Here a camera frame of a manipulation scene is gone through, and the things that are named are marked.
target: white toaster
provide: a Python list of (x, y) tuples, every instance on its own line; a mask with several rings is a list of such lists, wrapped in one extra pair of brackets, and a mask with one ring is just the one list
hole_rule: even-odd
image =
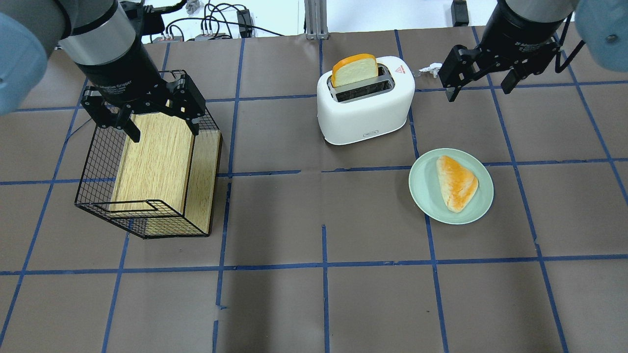
[(377, 58), (379, 75), (332, 87), (332, 72), (317, 85), (318, 124), (331, 144), (349, 144), (391, 133), (406, 124), (414, 77), (398, 57)]

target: wooden block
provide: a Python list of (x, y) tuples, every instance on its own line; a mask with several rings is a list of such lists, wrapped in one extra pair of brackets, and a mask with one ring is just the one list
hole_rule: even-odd
[(219, 130), (201, 130), (196, 136), (185, 217), (205, 233), (209, 233), (219, 148)]
[[(164, 114), (134, 116), (133, 122), (141, 139), (126, 138), (111, 201), (162, 200), (209, 233), (220, 131), (201, 130), (194, 137), (185, 121)], [(176, 218), (150, 218), (157, 212), (144, 202), (110, 204), (109, 210), (116, 212), (112, 217), (149, 217), (148, 235), (182, 224)], [(182, 234), (189, 231), (181, 228)]]
[[(185, 121), (165, 114), (134, 116), (141, 131), (126, 138), (112, 202), (162, 200), (183, 212), (194, 135)], [(148, 210), (148, 204), (111, 204), (110, 211)]]

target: wooden board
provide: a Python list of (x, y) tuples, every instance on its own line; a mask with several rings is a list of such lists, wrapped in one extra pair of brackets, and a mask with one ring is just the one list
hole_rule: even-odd
[(185, 218), (205, 233), (209, 233), (219, 148), (219, 130), (204, 130), (198, 133), (190, 167)]
[[(141, 131), (126, 138), (112, 202), (158, 199), (183, 212), (194, 135), (184, 120), (165, 114), (134, 116)], [(111, 204), (110, 211), (151, 209), (148, 204)]]

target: light green plate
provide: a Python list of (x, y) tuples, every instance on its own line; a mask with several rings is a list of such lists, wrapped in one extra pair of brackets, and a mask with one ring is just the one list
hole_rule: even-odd
[[(447, 155), (469, 169), (477, 177), (479, 185), (475, 195), (459, 213), (447, 209), (440, 194), (436, 160)], [(482, 217), (493, 203), (493, 179), (489, 171), (472, 155), (453, 148), (433, 149), (419, 157), (410, 169), (408, 178), (410, 194), (426, 215), (447, 224), (467, 224)]]

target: triangular bread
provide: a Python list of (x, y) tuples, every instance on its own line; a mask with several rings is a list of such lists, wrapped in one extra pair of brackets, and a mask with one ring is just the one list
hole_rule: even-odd
[(477, 191), (477, 178), (470, 170), (445, 155), (436, 161), (436, 169), (445, 205), (452, 212), (462, 211)]

